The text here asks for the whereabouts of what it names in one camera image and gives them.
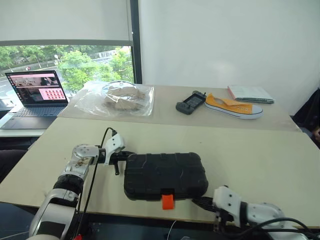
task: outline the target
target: laptop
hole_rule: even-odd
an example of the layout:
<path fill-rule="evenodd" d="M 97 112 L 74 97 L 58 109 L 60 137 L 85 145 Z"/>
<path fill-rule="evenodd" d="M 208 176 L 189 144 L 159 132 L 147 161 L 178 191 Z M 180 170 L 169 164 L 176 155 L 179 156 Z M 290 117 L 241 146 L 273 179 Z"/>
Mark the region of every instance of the laptop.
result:
<path fill-rule="evenodd" d="M 5 74 L 23 104 L 1 129 L 47 129 L 68 100 L 56 71 Z"/>

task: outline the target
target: laptop keyboard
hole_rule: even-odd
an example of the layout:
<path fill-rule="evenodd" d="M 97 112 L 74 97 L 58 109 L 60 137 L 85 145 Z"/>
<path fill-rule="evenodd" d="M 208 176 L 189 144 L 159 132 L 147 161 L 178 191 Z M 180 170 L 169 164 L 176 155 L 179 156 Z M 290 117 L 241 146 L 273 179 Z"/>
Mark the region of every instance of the laptop keyboard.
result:
<path fill-rule="evenodd" d="M 22 108 L 15 113 L 15 117 L 50 117 L 57 116 L 65 107 L 64 106 L 48 106 L 48 107 L 28 107 Z"/>

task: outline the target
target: window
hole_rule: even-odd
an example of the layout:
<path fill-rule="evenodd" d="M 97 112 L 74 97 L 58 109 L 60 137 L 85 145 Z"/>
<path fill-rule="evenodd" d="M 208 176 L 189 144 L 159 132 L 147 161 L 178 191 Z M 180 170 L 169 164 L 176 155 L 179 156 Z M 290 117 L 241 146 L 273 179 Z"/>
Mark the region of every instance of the window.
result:
<path fill-rule="evenodd" d="M 130 46 L 0 46 L 2 103 L 13 107 L 17 100 L 5 73 L 41 70 L 55 70 L 68 97 L 72 97 L 86 82 L 92 80 L 134 82 Z"/>

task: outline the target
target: black controller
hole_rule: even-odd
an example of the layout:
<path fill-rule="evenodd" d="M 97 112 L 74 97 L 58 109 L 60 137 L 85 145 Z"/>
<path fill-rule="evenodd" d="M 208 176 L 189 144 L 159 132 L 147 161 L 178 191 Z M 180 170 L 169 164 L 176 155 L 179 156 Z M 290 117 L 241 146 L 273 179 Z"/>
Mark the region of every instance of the black controller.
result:
<path fill-rule="evenodd" d="M 175 109 L 183 114 L 190 115 L 196 110 L 197 107 L 202 105 L 206 101 L 206 93 L 199 91 L 193 91 L 192 95 L 183 102 L 177 102 Z"/>

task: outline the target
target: white shoe sole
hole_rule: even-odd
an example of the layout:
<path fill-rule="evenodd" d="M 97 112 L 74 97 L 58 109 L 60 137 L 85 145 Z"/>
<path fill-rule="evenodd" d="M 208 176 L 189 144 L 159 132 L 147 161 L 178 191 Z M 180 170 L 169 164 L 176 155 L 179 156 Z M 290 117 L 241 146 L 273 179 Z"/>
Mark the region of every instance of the white shoe sole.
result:
<path fill-rule="evenodd" d="M 228 115 L 233 116 L 233 117 L 238 118 L 238 119 L 257 119 L 257 118 L 260 118 L 261 116 L 264 115 L 264 111 L 262 110 L 262 108 L 257 107 L 255 105 L 253 105 L 253 107 L 259 108 L 260 112 L 256 112 L 256 113 L 252 113 L 252 114 L 244 114 L 244 113 L 237 113 L 237 112 L 234 112 L 234 111 L 229 111 L 229 110 L 217 107 L 217 106 L 212 106 L 210 104 L 207 104 L 206 102 L 204 103 L 204 105 L 208 109 L 216 110 L 216 111 L 219 111 L 219 112 L 224 113 L 224 114 L 228 114 Z"/>

